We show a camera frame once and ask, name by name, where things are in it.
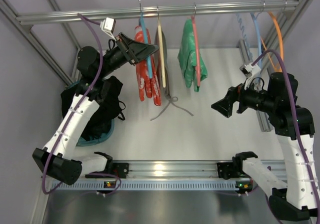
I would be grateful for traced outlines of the teal blue hanger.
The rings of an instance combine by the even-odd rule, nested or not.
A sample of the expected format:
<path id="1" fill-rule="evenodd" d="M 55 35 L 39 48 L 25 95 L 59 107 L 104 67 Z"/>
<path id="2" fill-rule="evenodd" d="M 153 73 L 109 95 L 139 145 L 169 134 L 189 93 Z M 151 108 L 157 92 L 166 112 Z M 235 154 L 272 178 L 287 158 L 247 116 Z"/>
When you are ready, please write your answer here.
<path id="1" fill-rule="evenodd" d="M 144 14 L 143 14 L 143 11 L 142 11 L 142 3 L 141 3 L 141 0 L 138 0 L 139 1 L 139 9 L 140 9 L 140 18 L 139 18 L 139 23 L 141 25 L 141 28 L 142 28 L 142 32 L 143 32 L 143 39 L 144 39 L 144 42 L 145 43 L 148 43 L 148 34 L 147 34 L 147 29 L 146 29 L 146 26 L 145 26 L 145 22 L 144 22 Z M 147 63 L 147 70 L 148 70 L 148 77 L 151 79 L 153 77 L 153 73 L 152 73 L 152 62 L 151 62 L 151 57 L 148 56 L 146 58 L 146 63 Z"/>

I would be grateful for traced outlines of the red white patterned trousers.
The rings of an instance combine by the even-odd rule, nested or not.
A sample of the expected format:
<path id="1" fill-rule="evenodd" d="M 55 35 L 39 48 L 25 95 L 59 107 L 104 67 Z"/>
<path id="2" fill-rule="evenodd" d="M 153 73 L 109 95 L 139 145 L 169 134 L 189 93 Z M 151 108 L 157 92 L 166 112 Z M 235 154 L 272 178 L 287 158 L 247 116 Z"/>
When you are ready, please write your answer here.
<path id="1" fill-rule="evenodd" d="M 138 96 L 141 102 L 143 102 L 145 98 L 149 98 L 153 99 L 153 103 L 155 106 L 161 106 L 162 100 L 160 94 L 160 85 L 157 77 L 153 55 L 150 56 L 150 60 L 152 67 L 152 78 L 149 78 L 148 76 L 148 66 L 145 60 L 135 66 L 139 93 Z"/>

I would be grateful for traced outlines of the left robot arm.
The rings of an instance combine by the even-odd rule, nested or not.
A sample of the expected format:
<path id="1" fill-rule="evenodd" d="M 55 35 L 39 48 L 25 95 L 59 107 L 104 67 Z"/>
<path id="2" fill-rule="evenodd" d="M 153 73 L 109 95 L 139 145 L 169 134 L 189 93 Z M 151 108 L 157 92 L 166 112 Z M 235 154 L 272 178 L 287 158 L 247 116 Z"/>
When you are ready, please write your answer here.
<path id="1" fill-rule="evenodd" d="M 95 152 L 82 160 L 73 158 L 80 138 L 98 138 L 120 113 L 119 94 L 123 84 L 112 75 L 126 63 L 136 65 L 158 51 L 155 44 L 135 41 L 122 32 L 105 54 L 91 46 L 78 52 L 77 69 L 82 78 L 72 89 L 63 120 L 43 148 L 36 148 L 34 161 L 44 176 L 74 184 L 80 176 L 106 170 L 110 156 Z"/>

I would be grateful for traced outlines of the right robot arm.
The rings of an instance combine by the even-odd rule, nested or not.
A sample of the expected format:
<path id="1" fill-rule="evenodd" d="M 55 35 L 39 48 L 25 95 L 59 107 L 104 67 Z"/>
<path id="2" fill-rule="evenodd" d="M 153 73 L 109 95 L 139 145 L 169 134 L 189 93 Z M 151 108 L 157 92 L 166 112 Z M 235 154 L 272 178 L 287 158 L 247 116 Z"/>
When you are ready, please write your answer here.
<path id="1" fill-rule="evenodd" d="M 274 72 L 269 78 L 267 89 L 260 91 L 252 84 L 248 88 L 244 84 L 230 87 L 225 97 L 211 108 L 229 118 L 234 103 L 238 102 L 239 114 L 250 108 L 268 115 L 281 146 L 287 181 L 279 180 L 252 151 L 235 154 L 233 169 L 258 184 L 278 220 L 309 220 L 320 212 L 320 190 L 313 158 L 313 116 L 308 109 L 296 104 L 299 83 L 292 74 Z"/>

